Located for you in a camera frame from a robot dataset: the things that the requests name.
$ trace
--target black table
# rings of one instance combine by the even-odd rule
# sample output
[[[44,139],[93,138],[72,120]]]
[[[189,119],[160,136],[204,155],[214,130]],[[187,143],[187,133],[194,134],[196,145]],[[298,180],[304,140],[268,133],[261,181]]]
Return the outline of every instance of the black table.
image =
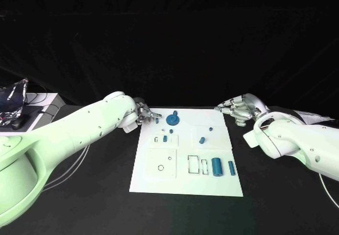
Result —
[[[79,107],[64,106],[56,119]],[[292,111],[272,110],[297,115]],[[236,235],[339,234],[339,210],[317,173],[298,160],[271,159],[249,148],[252,127],[225,116],[243,197],[129,193],[139,128],[115,129],[89,148],[72,177],[43,192],[1,235]],[[54,178],[76,159],[56,168]],[[324,178],[339,201],[339,182]]]

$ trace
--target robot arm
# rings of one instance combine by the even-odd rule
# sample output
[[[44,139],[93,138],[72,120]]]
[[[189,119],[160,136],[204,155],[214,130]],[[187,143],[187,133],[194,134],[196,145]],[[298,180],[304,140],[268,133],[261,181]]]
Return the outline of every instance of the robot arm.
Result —
[[[225,101],[214,110],[235,117],[239,126],[255,120],[252,131],[243,135],[249,147],[259,146],[274,159],[295,157],[308,169],[339,181],[339,129],[305,125],[294,116],[271,112],[252,94]]]
[[[128,133],[148,118],[144,101],[122,92],[20,136],[0,137],[0,227],[28,209],[56,165],[116,127]]]

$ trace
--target white cable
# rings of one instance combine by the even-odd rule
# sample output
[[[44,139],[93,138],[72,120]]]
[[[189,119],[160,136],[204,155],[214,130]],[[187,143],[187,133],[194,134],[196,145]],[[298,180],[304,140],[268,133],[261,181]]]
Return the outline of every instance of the white cable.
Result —
[[[82,151],[82,153],[80,153],[80,155],[79,155],[79,157],[77,157],[75,163],[72,164],[72,166],[69,167],[69,169],[66,170],[66,172],[62,174],[62,176],[57,177],[53,181],[50,181],[44,186],[49,186],[53,182],[56,182],[56,181],[69,173],[69,171],[72,170],[72,168],[73,168],[75,164],[77,163],[80,157],[83,156],[83,153],[85,153],[88,147],[89,147],[89,145],[83,148],[83,151]]]
[[[82,158],[82,160],[80,160],[80,162],[79,162],[79,165],[80,165],[80,163],[82,163],[82,161],[83,161],[83,159],[85,159],[85,157],[86,157],[88,149],[89,149],[89,146],[86,146],[86,152],[85,152],[83,158]],[[72,174],[73,174],[75,171],[77,170],[79,165],[77,165],[77,167],[75,168],[75,170],[72,171],[70,175],[69,175],[60,182],[57,182],[53,186],[50,186],[49,188],[44,188],[41,192],[44,192],[46,190],[49,190],[50,188],[53,188],[54,186],[57,186],[60,183],[63,183],[63,182],[67,180],[67,178],[72,176]]]
[[[331,196],[330,196],[330,193],[328,193],[328,191],[327,191],[327,189],[326,189],[326,186],[324,186],[324,183],[323,183],[323,177],[321,177],[320,173],[318,173],[318,177],[320,177],[320,181],[321,181],[321,184],[323,184],[323,189],[324,189],[324,191],[326,191],[326,193],[327,193],[327,196],[330,197],[330,200],[333,201],[336,207],[339,208],[339,205],[337,205],[337,203],[334,202],[334,200],[333,200],[333,198],[331,198]]]

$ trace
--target black backdrop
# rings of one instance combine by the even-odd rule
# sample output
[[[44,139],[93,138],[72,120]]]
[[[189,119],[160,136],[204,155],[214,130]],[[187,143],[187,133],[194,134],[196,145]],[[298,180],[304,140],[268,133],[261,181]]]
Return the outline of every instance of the black backdrop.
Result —
[[[17,2],[1,12],[0,86],[27,77],[77,105],[116,90],[150,106],[210,106],[249,92],[337,118],[330,8]]]

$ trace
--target small blue piece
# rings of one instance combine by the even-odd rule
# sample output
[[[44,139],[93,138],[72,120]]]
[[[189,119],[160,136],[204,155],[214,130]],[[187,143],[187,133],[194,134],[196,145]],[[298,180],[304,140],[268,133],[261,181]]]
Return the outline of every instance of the small blue piece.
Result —
[[[203,143],[203,142],[204,142],[204,137],[201,137],[201,138],[200,138],[200,141],[199,141],[199,143]]]
[[[177,111],[173,112],[173,114],[170,114],[165,118],[165,123],[170,126],[176,126],[178,124],[178,116],[177,116]]]
[[[229,166],[230,175],[235,175],[235,167],[232,161],[227,162],[227,166]]]
[[[222,176],[222,168],[220,168],[220,159],[212,158],[212,169],[213,169],[213,176]]]

